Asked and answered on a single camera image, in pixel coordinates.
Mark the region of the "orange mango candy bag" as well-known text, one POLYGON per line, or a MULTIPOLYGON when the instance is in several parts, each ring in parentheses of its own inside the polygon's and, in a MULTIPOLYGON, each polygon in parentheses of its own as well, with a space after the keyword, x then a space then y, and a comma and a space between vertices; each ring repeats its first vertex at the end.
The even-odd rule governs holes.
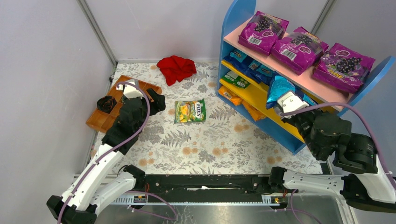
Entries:
POLYGON ((234 92, 232 92, 230 89, 225 87, 224 85, 221 86, 218 90, 218 93, 228 99, 230 102, 232 102, 235 106, 239 106, 242 104, 243 99, 237 96, 234 92))
POLYGON ((242 105, 248 111, 248 113, 251 115, 251 117, 254 121, 259 121, 259 120, 265 119, 267 117, 265 114, 263 114, 262 112, 260 112, 256 108, 254 108, 252 105, 250 105, 246 101, 242 101, 242 105))

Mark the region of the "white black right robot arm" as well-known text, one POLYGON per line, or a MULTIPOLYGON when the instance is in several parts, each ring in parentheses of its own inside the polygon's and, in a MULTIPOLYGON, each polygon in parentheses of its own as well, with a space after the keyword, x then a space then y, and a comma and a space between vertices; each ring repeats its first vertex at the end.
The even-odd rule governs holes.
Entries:
POLYGON ((298 130, 314 158, 325 161, 333 155, 333 165, 347 175, 307 175, 274 167, 269 176, 272 189, 324 193, 359 210, 395 213, 396 179, 387 177, 371 137, 353 133, 350 121, 320 110, 282 121, 298 130))

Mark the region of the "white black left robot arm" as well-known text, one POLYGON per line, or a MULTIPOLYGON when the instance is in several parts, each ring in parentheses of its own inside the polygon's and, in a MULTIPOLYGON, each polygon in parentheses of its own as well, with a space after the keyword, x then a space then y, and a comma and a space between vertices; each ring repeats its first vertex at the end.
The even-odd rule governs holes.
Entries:
POLYGON ((147 92, 124 101, 89 165, 62 195, 48 199, 46 205, 59 224, 93 224, 116 198, 144 186, 145 172, 127 165, 114 180, 100 187, 108 172, 137 142, 149 116, 166 108, 164 95, 152 88, 147 92))

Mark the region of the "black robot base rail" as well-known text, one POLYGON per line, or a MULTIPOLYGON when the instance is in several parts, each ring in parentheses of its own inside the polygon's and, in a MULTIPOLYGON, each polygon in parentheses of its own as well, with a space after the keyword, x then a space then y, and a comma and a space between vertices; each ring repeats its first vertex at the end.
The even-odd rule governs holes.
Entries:
POLYGON ((292 192, 270 175, 150 175, 134 165, 123 166, 117 175, 122 172, 136 178, 131 192, 139 203, 261 203, 266 195, 279 202, 292 192))

